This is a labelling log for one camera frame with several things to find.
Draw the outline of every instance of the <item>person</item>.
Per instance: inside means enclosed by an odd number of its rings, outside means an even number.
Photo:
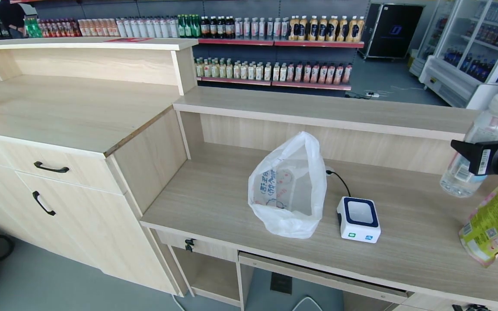
[[[24,16],[26,13],[20,4],[11,3],[10,0],[0,1],[0,21],[13,39],[24,37]]]

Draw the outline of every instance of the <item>black handle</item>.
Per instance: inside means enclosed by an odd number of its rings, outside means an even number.
[[[48,210],[46,210],[46,209],[45,209],[45,207],[43,207],[43,205],[41,204],[41,202],[38,200],[38,197],[40,196],[40,193],[39,193],[39,192],[34,191],[34,192],[32,193],[32,195],[33,195],[34,199],[36,200],[36,202],[38,202],[38,204],[41,206],[41,208],[42,208],[42,209],[43,209],[43,210],[44,210],[47,214],[49,214],[50,216],[55,216],[55,214],[57,214],[57,213],[55,213],[55,211],[48,211]]]
[[[66,173],[67,171],[70,171],[70,168],[68,167],[63,167],[60,169],[53,169],[53,168],[47,168],[42,166],[43,163],[40,161],[34,162],[34,166],[39,168],[39,169],[45,169],[46,171],[54,171],[55,173]]]

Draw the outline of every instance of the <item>barcode label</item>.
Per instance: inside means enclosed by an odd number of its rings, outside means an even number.
[[[472,232],[472,224],[469,222],[468,224],[466,224],[466,226],[464,226],[464,236],[470,234],[470,232]]]
[[[497,229],[495,229],[495,228],[487,229],[487,231],[485,232],[485,234],[488,236],[488,238],[494,238],[494,237],[496,237],[498,235],[497,234]]]
[[[468,165],[461,165],[456,172],[455,178],[466,183],[470,180],[472,175],[473,174],[468,171]]]
[[[490,154],[491,154],[490,149],[486,149],[482,152],[482,160],[480,161],[480,168],[478,169],[478,175],[484,175],[485,171],[488,169],[488,160]]]

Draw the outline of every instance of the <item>glass door refrigerator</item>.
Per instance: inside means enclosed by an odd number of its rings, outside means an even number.
[[[419,77],[449,105],[484,110],[498,93],[498,0],[458,0]]]
[[[429,27],[425,32],[426,35],[418,48],[418,55],[411,65],[410,72],[413,75],[417,77],[420,76],[428,56],[435,53],[441,34],[447,25],[447,21],[449,20],[449,16],[453,11],[456,2],[457,0],[437,0],[435,11],[429,22]]]

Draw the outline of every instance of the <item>refrigerator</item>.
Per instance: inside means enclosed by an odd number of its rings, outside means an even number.
[[[371,3],[362,31],[364,59],[405,58],[424,6]]]
[[[498,0],[457,0],[419,80],[453,107],[487,108],[498,93]]]
[[[435,53],[435,49],[439,45],[439,39],[443,30],[447,25],[449,16],[453,11],[457,0],[437,0],[435,4],[435,9],[431,15],[431,20],[429,21],[428,29],[425,32],[424,39],[418,48],[418,55],[412,62],[410,72],[419,77],[422,70],[424,69],[425,61],[428,59],[429,55]]]

